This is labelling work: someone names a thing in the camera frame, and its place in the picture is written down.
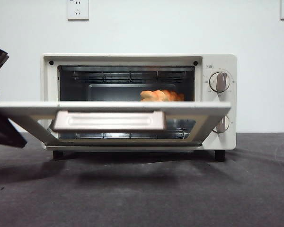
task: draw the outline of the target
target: white knob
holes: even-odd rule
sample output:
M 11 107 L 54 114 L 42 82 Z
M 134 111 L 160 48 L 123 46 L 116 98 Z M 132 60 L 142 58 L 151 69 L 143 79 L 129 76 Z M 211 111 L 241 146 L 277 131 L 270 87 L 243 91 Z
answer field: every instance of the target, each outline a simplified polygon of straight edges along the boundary
M 215 92 L 226 91 L 229 87 L 229 78 L 226 72 L 217 72 L 209 79 L 209 86 Z
M 213 129 L 216 133 L 223 133 L 228 130 L 229 127 L 229 118 L 227 116 L 224 116 L 219 123 L 216 125 L 216 127 Z

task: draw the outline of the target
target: wire rack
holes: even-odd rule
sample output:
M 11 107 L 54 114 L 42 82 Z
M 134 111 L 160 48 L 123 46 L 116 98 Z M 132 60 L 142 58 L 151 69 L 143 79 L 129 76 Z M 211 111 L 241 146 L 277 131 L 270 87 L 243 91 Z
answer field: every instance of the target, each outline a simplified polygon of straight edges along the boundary
M 73 67 L 73 79 L 86 83 L 183 83 L 193 67 Z
M 126 133 L 126 132 L 108 132 L 108 133 L 76 133 L 76 140 L 105 140 L 105 139 L 124 139 L 124 140 L 184 140 L 189 132 L 184 129 L 170 130 L 163 133 Z

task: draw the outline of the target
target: toaster oven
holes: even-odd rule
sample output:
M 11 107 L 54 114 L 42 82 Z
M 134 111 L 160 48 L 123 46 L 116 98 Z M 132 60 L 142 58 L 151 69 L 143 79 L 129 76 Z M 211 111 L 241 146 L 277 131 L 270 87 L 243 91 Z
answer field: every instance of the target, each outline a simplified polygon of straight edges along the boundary
M 236 146 L 237 59 L 231 54 L 41 57 L 41 102 L 0 102 L 0 114 L 63 151 L 225 150 Z M 184 94 L 141 102 L 142 91 Z

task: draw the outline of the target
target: black rubber foot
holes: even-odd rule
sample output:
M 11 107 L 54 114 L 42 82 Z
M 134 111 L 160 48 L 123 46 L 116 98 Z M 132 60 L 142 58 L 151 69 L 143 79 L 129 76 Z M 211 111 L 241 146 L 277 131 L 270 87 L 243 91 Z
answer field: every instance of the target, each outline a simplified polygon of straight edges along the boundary
M 214 159 L 217 162 L 225 162 L 225 150 L 216 150 L 214 152 Z
M 64 155 L 63 151 L 53 150 L 53 159 L 62 158 Z

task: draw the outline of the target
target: croissant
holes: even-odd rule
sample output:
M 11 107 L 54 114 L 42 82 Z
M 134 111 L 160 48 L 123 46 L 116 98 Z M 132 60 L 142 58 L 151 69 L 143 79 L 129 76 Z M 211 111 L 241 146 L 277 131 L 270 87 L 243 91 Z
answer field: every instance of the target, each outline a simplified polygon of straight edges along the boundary
M 142 102 L 184 101 L 184 94 L 168 90 L 142 91 L 140 95 Z

